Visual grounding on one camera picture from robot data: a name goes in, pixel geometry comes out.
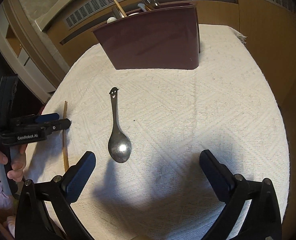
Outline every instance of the blue gripper pad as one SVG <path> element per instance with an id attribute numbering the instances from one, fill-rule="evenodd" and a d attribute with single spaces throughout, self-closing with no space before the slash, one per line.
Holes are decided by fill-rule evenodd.
<path id="1" fill-rule="evenodd" d="M 50 121 L 55 121 L 59 119 L 59 114 L 53 113 L 53 114 L 42 114 L 39 115 L 36 119 L 36 123 L 43 123 L 43 122 L 50 122 Z"/>
<path id="2" fill-rule="evenodd" d="M 61 183 L 67 203 L 74 203 L 78 200 L 95 166 L 95 154 L 87 151 L 76 165 L 67 170 Z"/>

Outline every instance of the screw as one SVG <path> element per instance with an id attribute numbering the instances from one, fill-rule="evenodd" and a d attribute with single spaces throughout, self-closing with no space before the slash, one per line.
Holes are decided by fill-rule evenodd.
<path id="1" fill-rule="evenodd" d="M 242 181 L 243 180 L 243 176 L 241 174 L 235 174 L 235 179 L 239 180 L 239 181 Z"/>
<path id="2" fill-rule="evenodd" d="M 59 182 L 59 181 L 61 181 L 61 179 L 62 179 L 62 176 L 60 176 L 60 175 L 56 175 L 56 176 L 54 176 L 54 178 L 52 179 L 54 182 Z"/>
<path id="3" fill-rule="evenodd" d="M 265 178 L 265 179 L 264 179 L 264 182 L 265 182 L 267 185 L 270 185 L 270 184 L 271 184 L 271 180 L 268 179 L 268 178 Z"/>
<path id="4" fill-rule="evenodd" d="M 25 181 L 25 185 L 26 185 L 26 186 L 29 186 L 29 185 L 31 184 L 31 182 L 32 182 L 32 180 L 27 179 L 27 180 Z"/>

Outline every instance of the utensil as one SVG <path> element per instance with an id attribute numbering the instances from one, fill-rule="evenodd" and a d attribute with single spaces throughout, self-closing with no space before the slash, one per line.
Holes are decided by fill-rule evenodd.
<path id="1" fill-rule="evenodd" d="M 124 18 L 124 16 L 122 15 L 122 13 L 118 10 L 117 6 L 112 6 L 111 8 L 113 14 L 115 15 L 115 17 L 117 18 L 117 20 Z"/>
<path id="2" fill-rule="evenodd" d="M 142 2 L 151 10 L 160 8 L 160 4 L 156 0 L 142 0 Z"/>
<path id="3" fill-rule="evenodd" d="M 131 143 L 126 135 L 124 135 L 117 124 L 117 98 L 118 88 L 113 87 L 110 90 L 110 98 L 112 105 L 113 127 L 108 141 L 108 151 L 117 163 L 124 163 L 128 160 L 131 153 Z"/>
<path id="4" fill-rule="evenodd" d="M 120 6 L 120 4 L 117 2 L 117 0 L 113 0 L 115 2 L 115 4 L 117 5 L 119 11 L 121 11 L 122 15 L 124 17 L 127 17 L 127 14 L 125 13 L 125 11 L 123 10 L 123 8 Z"/>
<path id="5" fill-rule="evenodd" d="M 115 18 L 115 17 L 110 17 L 110 18 L 108 18 L 107 23 L 112 23 L 112 22 L 114 22 L 114 21 L 116 21 L 116 20 L 117 20 L 117 18 Z"/>
<path id="6" fill-rule="evenodd" d="M 67 107 L 68 102 L 65 101 L 65 106 L 63 108 L 63 118 L 67 118 Z M 67 142 L 66 142 L 66 130 L 62 131 L 62 153 L 63 153 L 63 164 L 65 167 L 65 172 L 69 169 L 69 161 L 68 161 L 68 151 L 67 151 Z"/>
<path id="7" fill-rule="evenodd" d="M 147 9 L 145 8 L 145 4 L 144 3 L 138 3 L 138 7 L 143 11 L 146 12 Z"/>

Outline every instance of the spoon handle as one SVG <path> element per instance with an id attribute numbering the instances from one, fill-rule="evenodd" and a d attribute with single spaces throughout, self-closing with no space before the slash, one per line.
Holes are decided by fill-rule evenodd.
<path id="1" fill-rule="evenodd" d="M 113 87 L 110 92 L 111 107 L 112 107 L 112 117 L 113 117 L 113 127 L 112 129 L 119 129 L 117 125 L 117 98 L 118 98 L 118 88 Z"/>

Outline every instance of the table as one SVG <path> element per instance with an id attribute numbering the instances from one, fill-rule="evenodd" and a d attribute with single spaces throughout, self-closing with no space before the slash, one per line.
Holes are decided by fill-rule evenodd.
<path id="1" fill-rule="evenodd" d="M 70 165 L 88 150 L 96 155 L 96 168 L 71 205 L 95 239 L 201 239 L 224 207 L 199 167 L 204 149 L 232 173 L 270 178 L 284 216 L 288 144 L 271 89 L 240 33 L 227 26 L 199 27 L 197 69 L 115 70 L 98 44 L 73 65 L 43 112 L 62 116 L 68 101 Z M 132 143 L 123 164 L 107 150 L 114 86 L 120 128 Z M 30 144 L 26 178 L 43 182 L 63 174 L 61 150 L 61 132 Z"/>

